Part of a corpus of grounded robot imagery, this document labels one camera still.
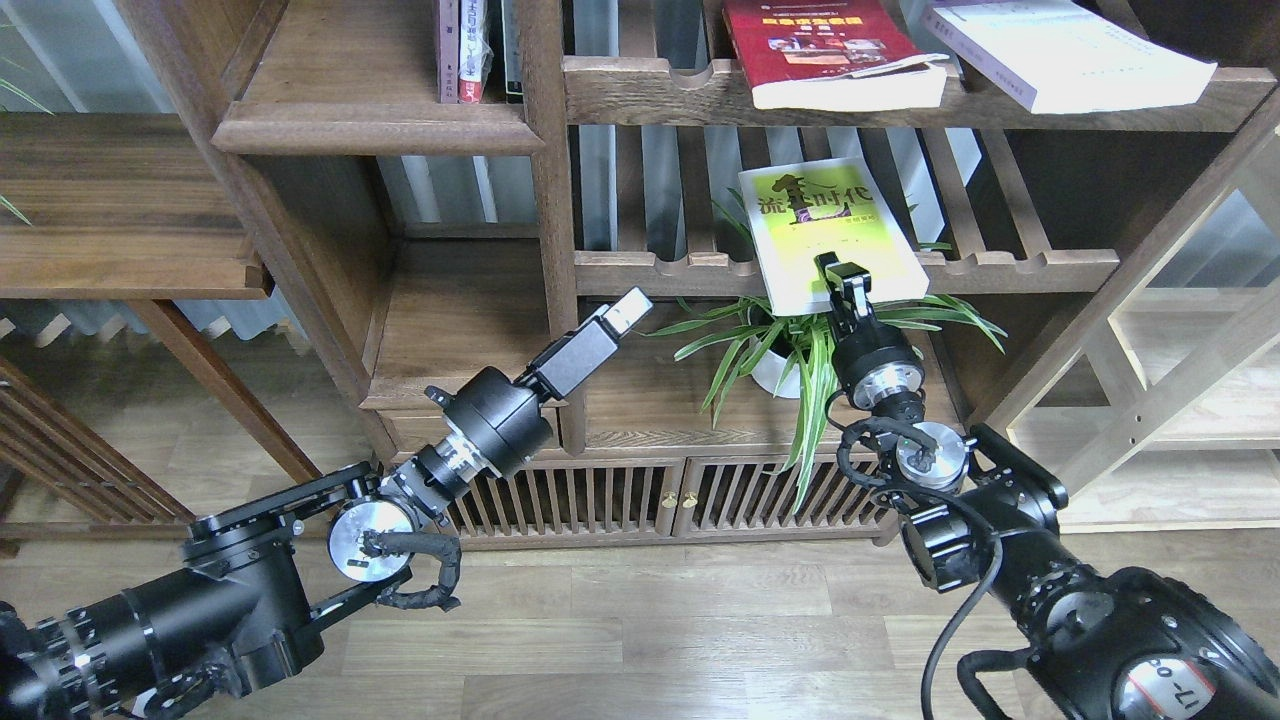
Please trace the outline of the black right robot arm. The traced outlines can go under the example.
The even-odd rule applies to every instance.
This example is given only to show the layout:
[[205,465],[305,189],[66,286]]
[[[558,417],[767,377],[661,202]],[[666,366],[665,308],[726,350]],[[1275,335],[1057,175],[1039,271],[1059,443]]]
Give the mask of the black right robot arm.
[[965,436],[924,419],[922,366],[902,332],[868,299],[870,273],[833,252],[815,259],[829,290],[831,365],[867,418],[842,429],[837,461],[893,509],[924,585],[972,593],[941,632],[922,678],[932,717],[940,657],[991,594],[1027,638],[957,661],[959,684],[984,719],[1004,711],[982,673],[1024,670],[1070,719],[1275,719],[1277,667],[1230,616],[1143,568],[1101,577],[1060,542],[1061,482],[989,427]]

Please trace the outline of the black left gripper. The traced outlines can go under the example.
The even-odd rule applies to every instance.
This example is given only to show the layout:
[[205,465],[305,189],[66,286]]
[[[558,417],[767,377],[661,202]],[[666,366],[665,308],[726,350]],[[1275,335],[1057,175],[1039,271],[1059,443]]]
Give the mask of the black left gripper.
[[566,398],[582,384],[617,351],[620,336],[652,309],[648,295],[632,287],[612,305],[585,315],[513,380],[486,366],[457,395],[429,386],[425,395],[444,410],[452,432],[425,451],[425,465],[440,479],[471,479],[483,469],[497,477],[517,471],[552,436],[541,405]]

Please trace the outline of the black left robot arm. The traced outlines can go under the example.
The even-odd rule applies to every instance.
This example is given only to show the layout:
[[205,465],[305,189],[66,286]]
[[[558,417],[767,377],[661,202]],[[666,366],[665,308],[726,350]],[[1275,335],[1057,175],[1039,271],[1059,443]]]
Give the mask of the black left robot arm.
[[88,719],[145,696],[178,719],[218,692],[246,696],[300,674],[323,633],[372,603],[453,609],[460,539],[448,510],[483,473],[507,477],[550,438],[541,407],[566,398],[652,310],[630,290],[515,379],[493,366],[426,395],[451,432],[387,474],[366,462],[189,525],[184,565],[27,628],[3,607],[3,716]]

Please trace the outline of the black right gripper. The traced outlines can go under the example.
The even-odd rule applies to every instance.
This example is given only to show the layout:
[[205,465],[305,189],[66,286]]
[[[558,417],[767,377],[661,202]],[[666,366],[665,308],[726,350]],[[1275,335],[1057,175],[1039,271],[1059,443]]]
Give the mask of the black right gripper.
[[922,407],[922,363],[897,327],[876,318],[870,273],[835,252],[817,255],[815,265],[829,292],[831,365],[850,405],[873,409],[893,400]]

